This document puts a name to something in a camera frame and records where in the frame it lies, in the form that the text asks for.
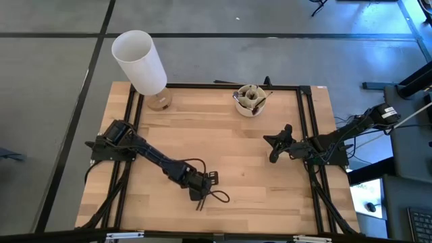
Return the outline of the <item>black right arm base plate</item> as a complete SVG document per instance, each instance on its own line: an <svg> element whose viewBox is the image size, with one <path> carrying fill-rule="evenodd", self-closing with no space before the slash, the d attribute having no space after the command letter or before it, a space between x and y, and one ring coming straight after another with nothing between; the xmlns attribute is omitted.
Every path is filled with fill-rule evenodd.
<svg viewBox="0 0 432 243"><path fill-rule="evenodd" d="M305 140L310 151L305 161L311 165L348 165L346 149L340 135L320 134Z"/></svg>

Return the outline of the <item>black keyboard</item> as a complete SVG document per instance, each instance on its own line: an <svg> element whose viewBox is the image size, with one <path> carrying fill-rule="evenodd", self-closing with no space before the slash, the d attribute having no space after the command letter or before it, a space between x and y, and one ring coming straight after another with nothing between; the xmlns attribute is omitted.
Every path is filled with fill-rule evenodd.
<svg viewBox="0 0 432 243"><path fill-rule="evenodd" d="M408 208L412 239L415 243L432 243L432 209Z"/></svg>

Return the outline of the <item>black desk beam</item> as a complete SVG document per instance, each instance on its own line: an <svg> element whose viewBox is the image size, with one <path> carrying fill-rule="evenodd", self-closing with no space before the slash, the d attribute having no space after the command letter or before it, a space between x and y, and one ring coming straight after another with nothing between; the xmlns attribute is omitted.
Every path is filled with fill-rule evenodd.
<svg viewBox="0 0 432 243"><path fill-rule="evenodd" d="M348 180L351 186L368 182L384 175L394 176L396 174L394 158L389 157L371 165L348 172Z"/></svg>

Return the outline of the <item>black aluminium table frame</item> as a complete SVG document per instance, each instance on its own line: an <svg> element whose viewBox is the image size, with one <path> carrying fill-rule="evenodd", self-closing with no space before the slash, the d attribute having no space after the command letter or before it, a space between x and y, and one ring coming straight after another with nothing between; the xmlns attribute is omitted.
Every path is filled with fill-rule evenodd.
<svg viewBox="0 0 432 243"><path fill-rule="evenodd" d="M234 106L233 88L214 84L172 84L173 101L164 111L143 109L139 133L173 159L217 171L216 190L230 201L208 197L198 211L186 189L139 157L132 164L121 216L123 230L242 234L315 234L317 225L308 174L299 160L281 155L268 160L264 136L286 124L301 139L311 134L308 116L300 116L293 90L276 90L253 118Z"/></svg>

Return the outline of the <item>white round organizer cup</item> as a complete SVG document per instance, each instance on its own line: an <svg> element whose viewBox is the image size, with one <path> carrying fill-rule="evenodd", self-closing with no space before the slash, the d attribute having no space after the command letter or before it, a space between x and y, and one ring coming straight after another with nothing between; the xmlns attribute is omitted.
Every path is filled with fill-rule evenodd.
<svg viewBox="0 0 432 243"><path fill-rule="evenodd" d="M239 88L237 91L239 93L239 100L241 104L246 106L246 108L241 107L234 99L236 101L235 103L236 109L241 115L245 117L255 117L258 116L264 110L266 100L264 101L264 103L261 103L259 105L258 113L256 115L252 114L252 110L256 106L256 104L262 99L264 99L267 95L267 93L258 85L247 84Z"/></svg>

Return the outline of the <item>black chair base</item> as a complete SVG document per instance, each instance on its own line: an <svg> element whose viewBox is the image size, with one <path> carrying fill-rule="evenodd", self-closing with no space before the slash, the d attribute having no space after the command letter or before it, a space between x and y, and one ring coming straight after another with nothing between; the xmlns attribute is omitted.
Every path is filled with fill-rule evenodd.
<svg viewBox="0 0 432 243"><path fill-rule="evenodd" d="M325 4L328 2L328 0L309 0L312 3L317 4L317 8L314 10L314 12L311 14L311 17L315 17L316 14L323 9Z"/></svg>

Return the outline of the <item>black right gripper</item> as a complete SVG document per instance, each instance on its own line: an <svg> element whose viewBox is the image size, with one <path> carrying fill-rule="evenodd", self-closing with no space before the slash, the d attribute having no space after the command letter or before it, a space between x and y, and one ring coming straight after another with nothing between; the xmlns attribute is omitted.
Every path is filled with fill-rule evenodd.
<svg viewBox="0 0 432 243"><path fill-rule="evenodd" d="M274 148L269 155L269 161L276 163L279 159L279 155L284 152L290 152L291 145L296 143L296 140L292 137L291 133L281 133L278 135L264 135L264 140L269 144L278 144L279 149Z"/></svg>

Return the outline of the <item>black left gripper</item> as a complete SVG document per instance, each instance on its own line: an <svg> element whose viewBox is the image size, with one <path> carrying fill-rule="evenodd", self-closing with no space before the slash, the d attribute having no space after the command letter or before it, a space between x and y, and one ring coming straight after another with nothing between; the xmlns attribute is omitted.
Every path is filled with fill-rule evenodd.
<svg viewBox="0 0 432 243"><path fill-rule="evenodd" d="M186 174L186 188L191 201L198 201L196 211L202 211L205 198L212 186L212 179L208 173L188 172Z"/></svg>

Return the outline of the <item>grey desk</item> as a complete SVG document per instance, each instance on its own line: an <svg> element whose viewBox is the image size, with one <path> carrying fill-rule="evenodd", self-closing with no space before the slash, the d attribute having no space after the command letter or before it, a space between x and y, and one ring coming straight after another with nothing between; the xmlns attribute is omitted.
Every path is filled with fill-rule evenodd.
<svg viewBox="0 0 432 243"><path fill-rule="evenodd" d="M385 102L400 115L400 123L390 132L396 173L403 178L432 183L432 105L425 101L432 92L419 91L401 98L393 86L385 87Z"/></svg>

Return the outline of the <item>black rail with silver brackets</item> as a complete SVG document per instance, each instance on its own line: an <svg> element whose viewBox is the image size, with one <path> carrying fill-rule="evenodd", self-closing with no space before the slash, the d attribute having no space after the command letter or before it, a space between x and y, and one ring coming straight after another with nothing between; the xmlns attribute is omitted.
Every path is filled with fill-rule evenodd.
<svg viewBox="0 0 432 243"><path fill-rule="evenodd" d="M123 240L135 238L184 238L211 240L273 240L308 243L432 243L421 238L416 242L384 238L372 238L362 234L236 234L236 233L192 233L162 231L119 231L116 228L74 229L59 232L42 232L0 236L0 243L83 243L99 240Z"/></svg>

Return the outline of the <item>white mouse pad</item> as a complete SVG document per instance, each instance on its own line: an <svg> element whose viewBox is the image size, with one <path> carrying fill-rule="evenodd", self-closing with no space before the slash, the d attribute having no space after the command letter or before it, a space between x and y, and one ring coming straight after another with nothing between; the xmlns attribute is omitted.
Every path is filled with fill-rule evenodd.
<svg viewBox="0 0 432 243"><path fill-rule="evenodd" d="M381 191L381 179L363 182L350 187L354 209L357 213L383 219L381 202L383 193ZM376 211L370 212L366 208L367 203L373 203Z"/></svg>

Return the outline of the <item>white table lamp wooden base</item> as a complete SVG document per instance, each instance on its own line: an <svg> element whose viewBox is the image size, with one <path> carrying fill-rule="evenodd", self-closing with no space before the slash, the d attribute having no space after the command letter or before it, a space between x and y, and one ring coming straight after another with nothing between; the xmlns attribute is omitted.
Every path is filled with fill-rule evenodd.
<svg viewBox="0 0 432 243"><path fill-rule="evenodd" d="M122 33L114 40L111 53L136 91L147 98L149 109L162 111L171 105L167 74L148 33L141 30Z"/></svg>

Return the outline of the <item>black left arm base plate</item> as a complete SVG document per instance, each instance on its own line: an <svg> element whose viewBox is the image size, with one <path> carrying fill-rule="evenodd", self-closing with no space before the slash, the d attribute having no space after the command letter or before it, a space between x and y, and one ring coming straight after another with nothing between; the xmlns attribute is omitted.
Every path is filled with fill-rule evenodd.
<svg viewBox="0 0 432 243"><path fill-rule="evenodd" d="M86 141L91 148L91 159L95 161L130 161L136 158L136 152L130 148L121 148L124 135L101 135L95 141Z"/></svg>

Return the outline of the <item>black stand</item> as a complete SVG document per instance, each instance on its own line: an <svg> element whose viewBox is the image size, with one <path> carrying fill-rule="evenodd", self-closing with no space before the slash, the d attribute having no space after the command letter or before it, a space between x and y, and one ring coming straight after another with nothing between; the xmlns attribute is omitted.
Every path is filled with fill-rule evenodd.
<svg viewBox="0 0 432 243"><path fill-rule="evenodd" d="M385 87L393 86L401 98L408 99L430 85L432 85L432 61L399 83L363 82L362 88L365 90L384 90Z"/></svg>

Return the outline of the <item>black floor object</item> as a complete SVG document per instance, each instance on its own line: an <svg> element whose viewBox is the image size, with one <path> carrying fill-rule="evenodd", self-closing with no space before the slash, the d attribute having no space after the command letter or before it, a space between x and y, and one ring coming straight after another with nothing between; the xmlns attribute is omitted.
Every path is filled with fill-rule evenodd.
<svg viewBox="0 0 432 243"><path fill-rule="evenodd" d="M0 159L13 159L15 161L24 161L26 159L26 156L0 147Z"/></svg>

